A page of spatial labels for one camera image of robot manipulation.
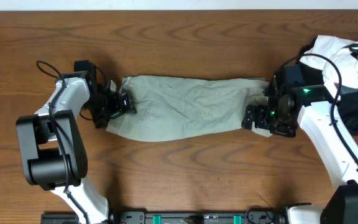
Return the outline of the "khaki green shorts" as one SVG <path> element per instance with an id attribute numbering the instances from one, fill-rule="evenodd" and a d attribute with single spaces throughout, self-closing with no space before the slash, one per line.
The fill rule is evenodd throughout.
<path id="1" fill-rule="evenodd" d="M 261 79 L 200 80 L 141 75 L 121 91 L 137 110 L 110 120 L 107 131 L 143 142 L 163 142 L 241 128 L 247 105 L 265 104 Z"/>

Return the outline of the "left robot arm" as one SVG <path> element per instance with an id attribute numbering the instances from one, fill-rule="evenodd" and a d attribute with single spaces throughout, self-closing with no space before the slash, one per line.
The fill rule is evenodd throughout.
<path id="1" fill-rule="evenodd" d="M 74 71 L 53 74 L 55 91 L 34 114 L 16 121 L 16 133 L 26 181 L 63 199 L 72 213 L 45 213 L 41 223 L 119 223 L 109 201 L 90 181 L 88 158 L 76 119 L 91 113 L 95 128 L 124 114 L 137 112 L 131 95 L 117 91 L 109 79 L 98 83 L 102 70 L 78 60 Z"/>

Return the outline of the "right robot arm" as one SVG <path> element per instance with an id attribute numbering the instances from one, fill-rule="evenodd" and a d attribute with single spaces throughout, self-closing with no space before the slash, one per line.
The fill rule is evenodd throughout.
<path id="1" fill-rule="evenodd" d="M 293 138 L 298 128 L 311 139 L 333 185 L 321 208 L 289 205 L 267 214 L 266 223 L 358 223 L 358 145 L 342 122 L 334 98 L 318 82 L 305 80 L 299 65 L 276 71 L 264 90 L 266 105 L 248 105 L 241 126 Z"/>

